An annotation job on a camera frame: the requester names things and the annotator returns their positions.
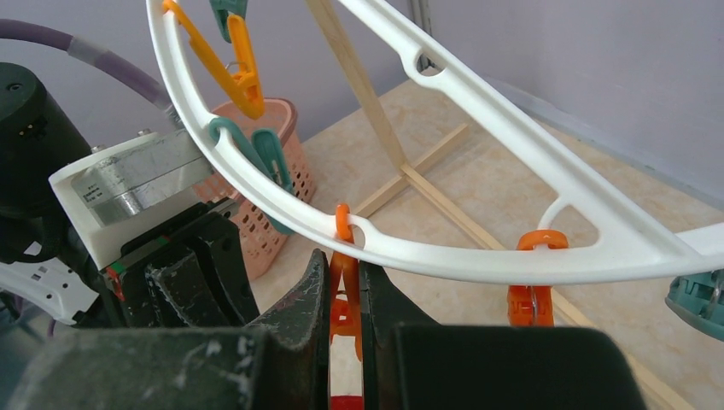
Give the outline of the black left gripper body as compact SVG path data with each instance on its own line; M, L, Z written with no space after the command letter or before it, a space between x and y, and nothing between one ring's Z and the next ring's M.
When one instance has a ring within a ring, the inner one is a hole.
M112 327L244 326L260 310L251 290L234 201L199 202L120 249L102 269Z

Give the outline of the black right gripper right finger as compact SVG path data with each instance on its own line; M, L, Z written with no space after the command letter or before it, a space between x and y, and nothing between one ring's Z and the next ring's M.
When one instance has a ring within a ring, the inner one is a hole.
M622 351L585 327L443 325L359 265L367 409L643 409Z

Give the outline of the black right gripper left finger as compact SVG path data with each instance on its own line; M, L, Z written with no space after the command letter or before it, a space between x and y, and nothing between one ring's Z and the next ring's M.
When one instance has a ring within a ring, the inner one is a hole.
M79 331L43 348L10 409L326 409L330 267L242 327Z

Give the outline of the white round clip hanger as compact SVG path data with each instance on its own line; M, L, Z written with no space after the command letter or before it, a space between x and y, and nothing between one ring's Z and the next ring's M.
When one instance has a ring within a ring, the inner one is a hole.
M291 195L221 130L213 80L162 1L147 1L160 77L192 140L241 197L299 237L359 261L481 284L576 285L723 266L723 214L525 114L385 1L331 1L410 162L465 123L457 154L425 175L503 245L473 242L414 189L364 218L354 209L399 174L359 109L306 145L318 192Z

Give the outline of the red snowflake sock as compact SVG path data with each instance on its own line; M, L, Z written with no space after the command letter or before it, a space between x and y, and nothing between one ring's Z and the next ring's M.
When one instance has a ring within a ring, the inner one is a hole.
M331 410L364 410L364 399L360 395L335 395L330 398Z

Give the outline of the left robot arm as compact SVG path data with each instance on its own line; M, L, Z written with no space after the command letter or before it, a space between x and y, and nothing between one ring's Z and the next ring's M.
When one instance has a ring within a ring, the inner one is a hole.
M185 130L93 151L29 69L1 66L1 297L76 328L259 316L230 197Z

